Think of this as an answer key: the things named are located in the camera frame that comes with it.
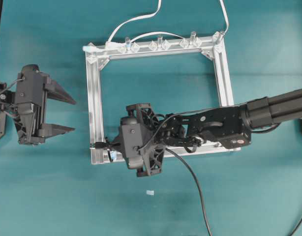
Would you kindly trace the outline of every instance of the blue-green surface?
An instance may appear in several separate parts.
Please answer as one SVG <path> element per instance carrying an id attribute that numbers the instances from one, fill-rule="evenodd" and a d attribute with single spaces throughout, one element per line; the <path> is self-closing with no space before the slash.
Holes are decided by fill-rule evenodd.
<path id="1" fill-rule="evenodd" d="M 8 120 L 0 140 L 0 236 L 205 236 L 196 186 L 176 159 L 163 173 L 136 178 L 124 163 L 90 165 L 83 45 L 102 44 L 122 21 L 156 9 L 156 0 L 5 0 L 0 80 L 37 63 L 78 102 L 49 101 L 47 121 L 76 127 L 38 147 L 17 145 Z M 302 0 L 226 1 L 226 36 L 235 102 L 302 88 Z M 122 28 L 199 35 L 223 27 L 217 0 L 163 1 L 159 14 Z M 200 55 L 113 61 L 102 71 L 107 135 L 125 105 L 159 113 L 218 104 L 213 67 Z M 253 136 L 236 153 L 187 157 L 198 175 L 215 236 L 284 236 L 302 215 L 299 121 Z M 147 196 L 154 190 L 155 196 Z M 297 236 L 302 236 L 302 226 Z"/>

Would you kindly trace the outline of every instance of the rectangular metal frame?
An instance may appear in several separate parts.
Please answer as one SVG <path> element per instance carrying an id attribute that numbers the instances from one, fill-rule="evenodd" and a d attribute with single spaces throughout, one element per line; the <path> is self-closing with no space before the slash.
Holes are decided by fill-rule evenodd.
<path id="1" fill-rule="evenodd" d="M 89 44 L 84 46 L 83 50 L 86 53 L 86 66 L 87 66 L 87 83 L 88 83 L 88 103 L 89 103 L 89 120 L 90 120 L 90 149 L 91 149 L 91 163 L 104 164 L 109 163 L 108 152 L 102 149 L 91 148 L 96 142 L 104 142 L 103 130 L 103 111 L 102 111 L 102 97 L 101 97 L 101 77 L 100 71 L 111 60 L 162 56 L 162 55 L 175 55 L 184 53 L 201 53 L 213 61 L 217 90 L 219 95 L 220 106 L 231 106 L 234 104 L 232 87 L 230 81 L 230 74 L 228 69 L 227 56 L 225 51 L 224 39 L 220 39 L 220 33 L 216 32 L 213 36 L 198 38 L 201 42 L 198 47 L 189 44 L 183 47 L 180 39 L 167 40 L 170 47 L 166 50 L 160 48 L 152 50 L 150 44 L 152 42 L 139 42 L 135 43 L 139 51 L 121 53 L 119 49 L 108 49 L 104 46 L 94 46 Z M 227 150 L 220 143 L 207 142 L 201 147 L 197 148 L 195 153 L 187 153 L 183 147 L 170 147 L 179 155 L 198 155 L 215 152 L 236 151 L 240 150 L 231 149 Z M 165 153 L 164 157 L 172 156 L 170 153 Z M 116 154 L 118 161 L 123 161 L 121 153 Z"/>

